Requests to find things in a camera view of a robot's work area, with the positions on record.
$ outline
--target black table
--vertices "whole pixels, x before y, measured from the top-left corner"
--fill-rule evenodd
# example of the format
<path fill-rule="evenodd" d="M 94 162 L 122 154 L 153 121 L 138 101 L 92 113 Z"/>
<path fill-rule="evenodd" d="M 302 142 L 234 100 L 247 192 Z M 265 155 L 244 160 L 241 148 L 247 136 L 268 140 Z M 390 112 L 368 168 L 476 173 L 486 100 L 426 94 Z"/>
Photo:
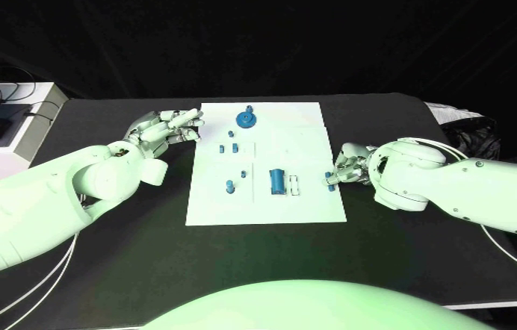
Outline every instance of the black table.
<path fill-rule="evenodd" d="M 446 142 L 424 104 L 400 94 L 70 100 L 33 164 L 118 140 L 148 110 L 187 110 L 202 102 L 319 102 L 333 155 L 343 142 L 379 145 L 398 137 Z M 479 226 L 431 205 L 423 212 L 392 211 L 361 184 L 339 186 L 346 223 L 186 227 L 193 148 L 193 142 L 169 148 L 163 186 L 141 184 L 81 232 L 60 284 L 17 329 L 141 325 L 218 290 L 293 278 L 371 284 L 442 305 L 517 300 L 517 264 Z M 46 275 L 68 244 L 0 272 L 0 307 Z"/>

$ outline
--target robotic hand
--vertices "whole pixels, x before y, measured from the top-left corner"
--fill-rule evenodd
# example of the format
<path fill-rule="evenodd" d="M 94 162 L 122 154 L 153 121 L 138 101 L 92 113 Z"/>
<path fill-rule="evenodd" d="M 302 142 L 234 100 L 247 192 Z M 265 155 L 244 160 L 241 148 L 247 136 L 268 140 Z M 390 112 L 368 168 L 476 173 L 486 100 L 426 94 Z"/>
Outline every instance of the robotic hand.
<path fill-rule="evenodd" d="M 447 164 L 418 142 L 465 159 Z M 375 201 L 391 209 L 423 211 L 431 201 L 453 217 L 517 232 L 517 165 L 466 158 L 434 141 L 403 138 L 378 148 L 345 143 L 323 184 L 339 182 L 372 184 Z"/>
<path fill-rule="evenodd" d="M 148 112 L 124 139 L 89 146 L 0 180 L 0 270 L 50 250 L 137 191 L 159 186 L 167 145 L 200 140 L 202 112 Z"/>

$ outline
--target blue toy piece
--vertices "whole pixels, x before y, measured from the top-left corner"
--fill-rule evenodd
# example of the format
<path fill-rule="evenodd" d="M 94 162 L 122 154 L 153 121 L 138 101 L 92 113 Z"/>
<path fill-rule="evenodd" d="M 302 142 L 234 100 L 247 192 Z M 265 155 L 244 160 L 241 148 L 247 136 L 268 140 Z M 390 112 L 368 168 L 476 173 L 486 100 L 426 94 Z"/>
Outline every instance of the blue toy piece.
<path fill-rule="evenodd" d="M 330 173 L 330 172 L 326 172 L 326 173 L 325 173 L 325 178 L 327 178 L 330 175 L 332 175 L 332 173 Z M 333 184 L 329 184 L 329 185 L 327 185 L 327 190 L 329 190 L 330 192 L 333 192 L 335 189 L 336 189 L 336 188 L 335 188 Z"/>
<path fill-rule="evenodd" d="M 226 192 L 232 194 L 235 192 L 234 182 L 226 181 Z"/>
<path fill-rule="evenodd" d="M 257 123 L 257 117 L 252 113 L 252 107 L 248 105 L 245 111 L 237 115 L 237 125 L 241 128 L 250 128 Z"/>
<path fill-rule="evenodd" d="M 286 185 L 283 184 L 283 169 L 271 169 L 271 194 L 286 194 Z"/>

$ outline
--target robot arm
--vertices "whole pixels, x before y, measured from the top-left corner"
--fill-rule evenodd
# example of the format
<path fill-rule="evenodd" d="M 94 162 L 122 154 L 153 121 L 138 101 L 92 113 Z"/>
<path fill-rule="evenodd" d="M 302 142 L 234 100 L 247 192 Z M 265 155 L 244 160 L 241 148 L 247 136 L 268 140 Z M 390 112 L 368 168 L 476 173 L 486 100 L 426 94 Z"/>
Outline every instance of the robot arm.
<path fill-rule="evenodd" d="M 391 209 L 423 211 L 431 201 L 453 217 L 517 231 L 517 165 L 475 158 L 447 165 L 443 153 L 411 139 L 377 149 L 346 143 L 342 151 L 325 184 L 371 183 Z"/>
<path fill-rule="evenodd" d="M 199 141 L 202 112 L 151 112 L 121 141 L 91 146 L 0 180 L 0 270 L 50 250 L 137 191 L 159 186 L 172 143 Z"/>

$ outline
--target white sheet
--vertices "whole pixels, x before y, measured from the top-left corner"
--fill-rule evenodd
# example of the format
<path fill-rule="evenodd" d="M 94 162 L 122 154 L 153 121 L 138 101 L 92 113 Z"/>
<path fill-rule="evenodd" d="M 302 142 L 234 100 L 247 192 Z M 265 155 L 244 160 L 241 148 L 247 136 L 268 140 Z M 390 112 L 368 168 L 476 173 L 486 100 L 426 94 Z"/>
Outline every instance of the white sheet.
<path fill-rule="evenodd" d="M 257 124 L 248 129 L 235 123 L 247 104 L 200 105 L 205 125 L 199 127 L 186 225 L 345 222 L 339 190 L 329 192 L 322 185 L 323 174 L 332 170 L 332 152 L 319 104 L 251 105 Z M 284 170 L 286 195 L 271 195 L 271 169 Z M 297 176 L 297 196 L 290 192 L 290 175 Z M 234 182 L 232 194 L 226 180 Z"/>

